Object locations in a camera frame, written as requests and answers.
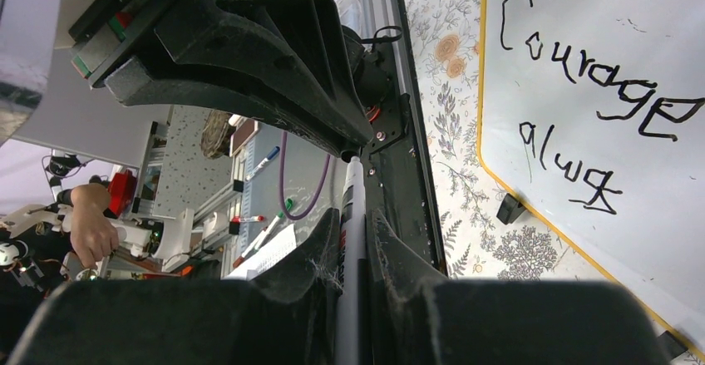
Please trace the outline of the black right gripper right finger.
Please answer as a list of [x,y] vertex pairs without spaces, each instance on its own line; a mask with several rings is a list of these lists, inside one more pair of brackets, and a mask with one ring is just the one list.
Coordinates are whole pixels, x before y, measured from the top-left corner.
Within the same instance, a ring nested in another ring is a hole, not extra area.
[[378,364],[665,364],[637,300],[608,282],[449,279],[367,214]]

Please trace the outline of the person's hand in background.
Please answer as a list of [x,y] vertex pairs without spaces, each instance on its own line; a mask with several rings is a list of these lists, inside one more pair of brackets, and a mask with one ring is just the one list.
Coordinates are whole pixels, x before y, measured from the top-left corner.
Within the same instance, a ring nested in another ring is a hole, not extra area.
[[111,196],[103,185],[90,183],[73,188],[70,197],[71,246],[81,264],[94,269],[119,246],[118,232],[104,215]]

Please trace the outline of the white marker pen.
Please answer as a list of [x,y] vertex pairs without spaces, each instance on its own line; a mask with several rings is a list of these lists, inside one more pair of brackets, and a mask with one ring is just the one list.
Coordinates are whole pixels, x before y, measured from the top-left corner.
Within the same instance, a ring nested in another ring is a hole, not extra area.
[[340,221],[338,280],[342,293],[337,302],[336,364],[359,364],[362,358],[359,261],[366,258],[365,216],[364,170],[360,158],[354,156],[347,166]]

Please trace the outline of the yellow framed whiteboard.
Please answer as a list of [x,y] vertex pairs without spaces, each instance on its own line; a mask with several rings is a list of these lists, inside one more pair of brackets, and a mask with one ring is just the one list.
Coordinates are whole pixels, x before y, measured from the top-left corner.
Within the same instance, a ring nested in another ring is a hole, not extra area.
[[704,0],[481,0],[481,166],[704,350]]

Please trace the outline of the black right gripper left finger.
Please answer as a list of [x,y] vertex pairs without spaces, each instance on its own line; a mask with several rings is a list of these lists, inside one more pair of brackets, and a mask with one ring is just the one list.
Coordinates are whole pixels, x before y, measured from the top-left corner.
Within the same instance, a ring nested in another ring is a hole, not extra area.
[[340,213],[250,279],[75,282],[40,306],[11,364],[330,364]]

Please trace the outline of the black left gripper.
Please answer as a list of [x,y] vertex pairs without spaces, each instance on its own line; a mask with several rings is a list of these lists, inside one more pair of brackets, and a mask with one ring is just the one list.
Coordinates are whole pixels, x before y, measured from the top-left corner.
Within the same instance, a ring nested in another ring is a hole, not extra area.
[[72,64],[125,106],[227,111],[341,158],[372,139],[333,0],[175,1],[94,0]]

